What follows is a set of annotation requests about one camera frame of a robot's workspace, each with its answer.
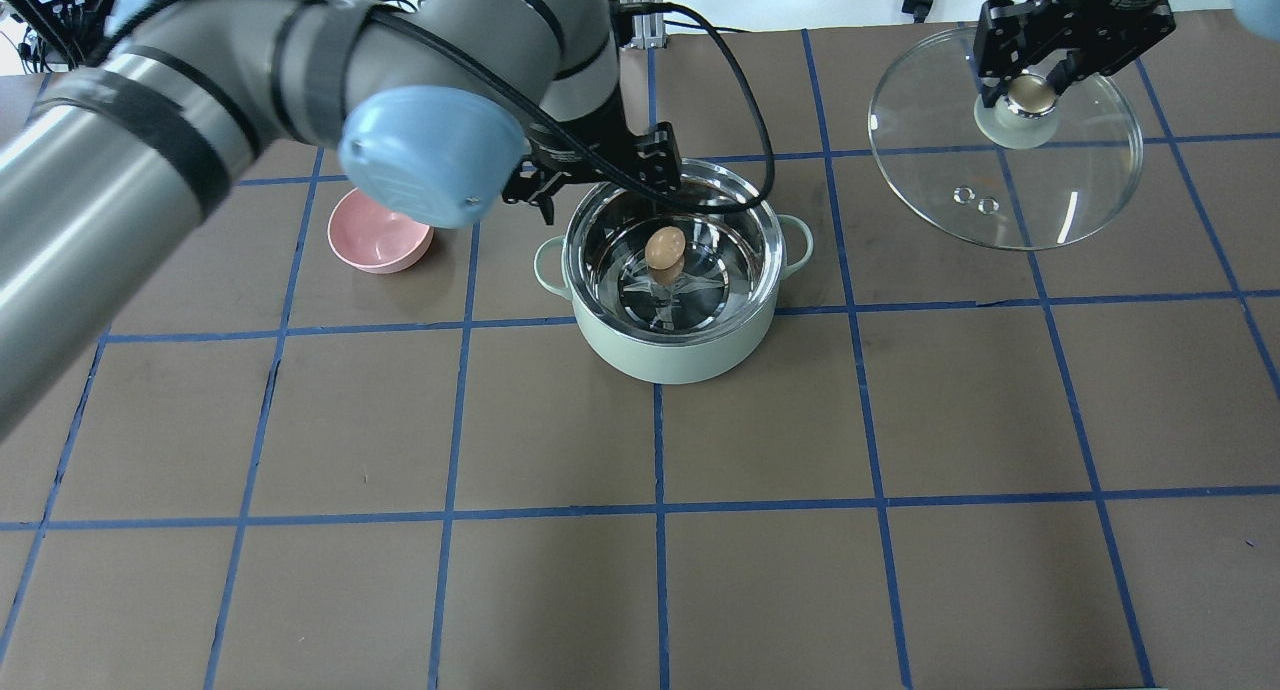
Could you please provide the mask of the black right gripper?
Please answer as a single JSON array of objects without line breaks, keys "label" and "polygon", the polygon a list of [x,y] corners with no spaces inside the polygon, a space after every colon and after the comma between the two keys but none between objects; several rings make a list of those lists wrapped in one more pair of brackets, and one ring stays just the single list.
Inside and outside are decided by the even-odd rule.
[{"label": "black right gripper", "polygon": [[1076,81],[1114,76],[1174,33],[1169,0],[987,0],[975,26],[983,108],[1007,105],[1012,79],[1053,52],[1048,74],[1061,97]]}]

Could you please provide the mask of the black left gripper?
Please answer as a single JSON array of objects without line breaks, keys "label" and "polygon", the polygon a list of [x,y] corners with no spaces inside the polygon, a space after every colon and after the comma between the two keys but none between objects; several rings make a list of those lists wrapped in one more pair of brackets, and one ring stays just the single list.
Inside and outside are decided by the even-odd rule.
[{"label": "black left gripper", "polygon": [[547,227],[556,224],[553,195],[567,186],[612,183],[662,195],[655,213],[680,210],[681,156],[671,122],[645,133],[628,129],[625,113],[602,110],[575,122],[530,122],[529,151],[502,189],[504,204],[538,207]]}]

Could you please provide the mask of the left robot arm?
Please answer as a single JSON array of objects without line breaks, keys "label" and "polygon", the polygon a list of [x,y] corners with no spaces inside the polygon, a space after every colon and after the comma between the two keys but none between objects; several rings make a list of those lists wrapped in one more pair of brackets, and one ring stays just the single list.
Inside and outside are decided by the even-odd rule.
[{"label": "left robot arm", "polygon": [[678,186],[667,122],[628,129],[611,0],[147,0],[3,148],[9,434],[276,140],[338,154],[415,221],[566,184]]}]

